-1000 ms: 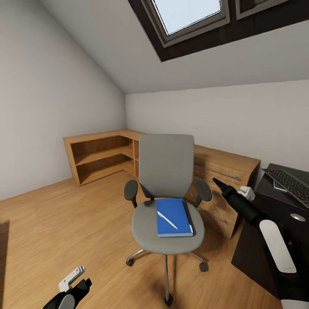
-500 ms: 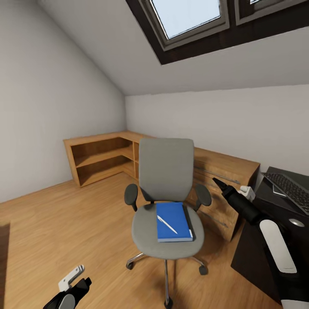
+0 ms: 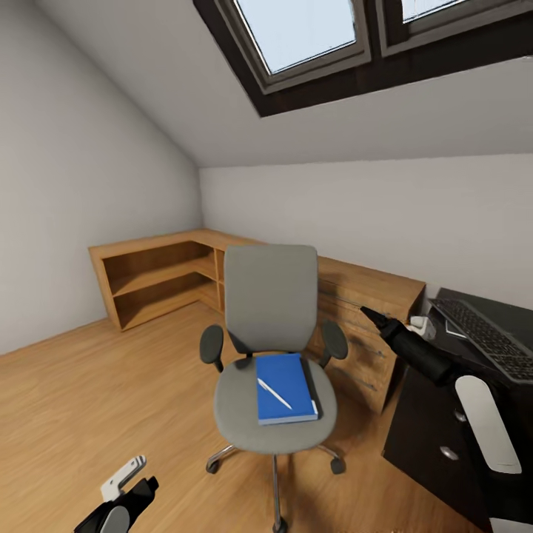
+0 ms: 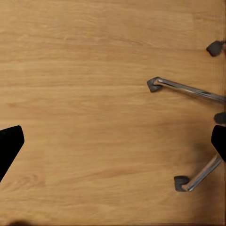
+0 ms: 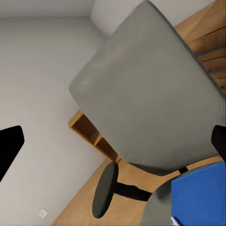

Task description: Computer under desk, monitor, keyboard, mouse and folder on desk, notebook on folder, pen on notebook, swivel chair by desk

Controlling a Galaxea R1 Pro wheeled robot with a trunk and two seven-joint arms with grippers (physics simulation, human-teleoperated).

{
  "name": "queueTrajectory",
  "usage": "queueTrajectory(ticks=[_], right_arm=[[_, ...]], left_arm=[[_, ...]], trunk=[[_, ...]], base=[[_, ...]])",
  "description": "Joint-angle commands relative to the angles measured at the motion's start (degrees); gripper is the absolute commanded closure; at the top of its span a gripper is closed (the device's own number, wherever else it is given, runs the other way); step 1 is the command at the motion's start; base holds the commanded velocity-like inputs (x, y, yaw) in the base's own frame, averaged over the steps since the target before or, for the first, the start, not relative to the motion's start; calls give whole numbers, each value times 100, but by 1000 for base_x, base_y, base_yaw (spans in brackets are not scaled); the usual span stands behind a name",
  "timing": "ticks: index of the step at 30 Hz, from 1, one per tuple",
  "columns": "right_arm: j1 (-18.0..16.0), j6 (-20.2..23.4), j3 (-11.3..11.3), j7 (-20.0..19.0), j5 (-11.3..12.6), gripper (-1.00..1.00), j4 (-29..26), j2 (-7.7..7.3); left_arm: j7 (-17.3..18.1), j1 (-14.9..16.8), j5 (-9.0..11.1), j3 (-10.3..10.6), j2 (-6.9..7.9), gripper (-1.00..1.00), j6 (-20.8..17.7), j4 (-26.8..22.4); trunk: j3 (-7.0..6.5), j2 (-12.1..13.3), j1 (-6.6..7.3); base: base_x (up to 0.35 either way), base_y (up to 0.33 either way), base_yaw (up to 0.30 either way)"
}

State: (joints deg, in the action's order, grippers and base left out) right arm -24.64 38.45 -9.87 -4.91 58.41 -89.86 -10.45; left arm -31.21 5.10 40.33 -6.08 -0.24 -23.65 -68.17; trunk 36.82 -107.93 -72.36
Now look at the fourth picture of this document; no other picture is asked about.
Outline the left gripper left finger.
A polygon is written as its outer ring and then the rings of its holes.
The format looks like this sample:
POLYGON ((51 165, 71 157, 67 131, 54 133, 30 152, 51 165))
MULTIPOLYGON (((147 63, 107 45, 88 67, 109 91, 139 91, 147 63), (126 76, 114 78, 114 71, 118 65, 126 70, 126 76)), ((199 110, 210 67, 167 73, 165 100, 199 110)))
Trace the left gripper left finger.
POLYGON ((0 130, 0 182, 24 144, 20 125, 0 130))

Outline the swivel chair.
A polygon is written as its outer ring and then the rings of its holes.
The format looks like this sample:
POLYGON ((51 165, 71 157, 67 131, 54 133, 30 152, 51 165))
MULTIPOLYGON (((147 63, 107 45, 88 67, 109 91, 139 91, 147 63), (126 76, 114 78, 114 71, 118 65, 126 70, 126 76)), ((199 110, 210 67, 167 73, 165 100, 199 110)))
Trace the swivel chair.
MULTIPOLYGON (((223 49, 223 44, 226 44, 226 38, 220 41, 215 41, 207 47, 211 51, 211 55, 219 53, 223 49)), ((201 89, 196 89, 184 84, 180 84, 174 81, 166 80, 161 77, 155 77, 147 81, 150 92, 154 92, 163 86, 167 86, 174 90, 182 91, 190 95, 200 97, 206 100, 210 100, 226 106, 226 97, 219 96, 201 89)), ((226 124, 226 112, 217 113, 214 116, 215 121, 218 124, 226 124)), ((219 152, 217 152, 211 160, 197 173, 197 175, 190 180, 185 176, 178 176, 174 178, 175 189, 178 192, 191 192, 193 191, 221 162, 223 161, 219 152)))

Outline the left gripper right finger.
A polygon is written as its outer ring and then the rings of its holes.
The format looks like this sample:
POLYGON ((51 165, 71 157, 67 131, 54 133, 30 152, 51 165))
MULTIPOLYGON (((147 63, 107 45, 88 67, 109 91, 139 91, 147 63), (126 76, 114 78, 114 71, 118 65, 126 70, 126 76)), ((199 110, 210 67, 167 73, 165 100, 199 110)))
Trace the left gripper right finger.
POLYGON ((215 125, 212 132, 211 142, 226 162, 226 127, 215 125))

